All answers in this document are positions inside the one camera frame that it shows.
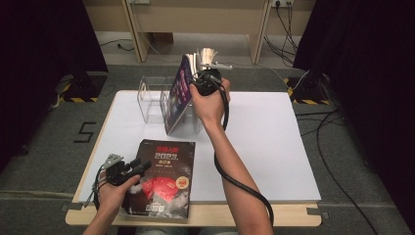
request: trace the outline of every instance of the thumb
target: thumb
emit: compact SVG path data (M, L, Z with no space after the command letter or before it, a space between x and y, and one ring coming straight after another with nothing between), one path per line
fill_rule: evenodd
M119 185L119 187L122 187L124 191L127 191L131 186L136 184L138 180L140 180L139 174L132 176L127 181L125 181L123 184Z
M198 88L194 84L190 84L189 88L190 88L190 94L192 94L193 98L201 95L199 94Z

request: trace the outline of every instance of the magazine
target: magazine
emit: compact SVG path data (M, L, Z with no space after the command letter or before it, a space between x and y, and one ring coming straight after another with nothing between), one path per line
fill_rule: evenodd
M137 158L150 167L125 195L123 207L128 214L147 217L179 218L189 216L195 142L144 139Z

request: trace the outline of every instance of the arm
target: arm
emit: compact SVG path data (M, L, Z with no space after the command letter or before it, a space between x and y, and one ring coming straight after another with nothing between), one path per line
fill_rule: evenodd
M222 79L229 100L230 82ZM230 176L259 192L254 180L233 148L220 123L223 102L218 91L210 96L201 96L194 85L190 86L193 103L210 138L217 160ZM273 234L265 205L257 198L222 178L229 209L232 212L239 234Z
M125 192L140 179L139 175L129 178L125 183L114 186L102 183L100 188L100 207L83 235L106 234L124 200Z

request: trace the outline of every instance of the white table surface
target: white table surface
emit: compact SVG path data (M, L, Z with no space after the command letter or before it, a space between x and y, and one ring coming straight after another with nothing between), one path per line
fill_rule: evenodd
M196 154L190 200L222 203L221 178L213 164L213 149L205 130L191 124L177 126L167 136L162 123L145 123L137 91L118 91L107 115L78 198L85 202L99 166L109 154L136 157L142 139L195 141ZM292 103L284 92L231 92L226 133L253 176L261 194L271 203L321 200Z

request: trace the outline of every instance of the clear acrylic box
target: clear acrylic box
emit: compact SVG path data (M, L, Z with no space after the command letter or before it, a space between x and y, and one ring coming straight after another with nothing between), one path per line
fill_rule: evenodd
M137 102L146 123L164 123L162 107L168 106L168 97L173 76L143 76L137 93ZM180 125L193 125L196 133L200 132L202 123L196 116L193 106L186 109L175 128Z

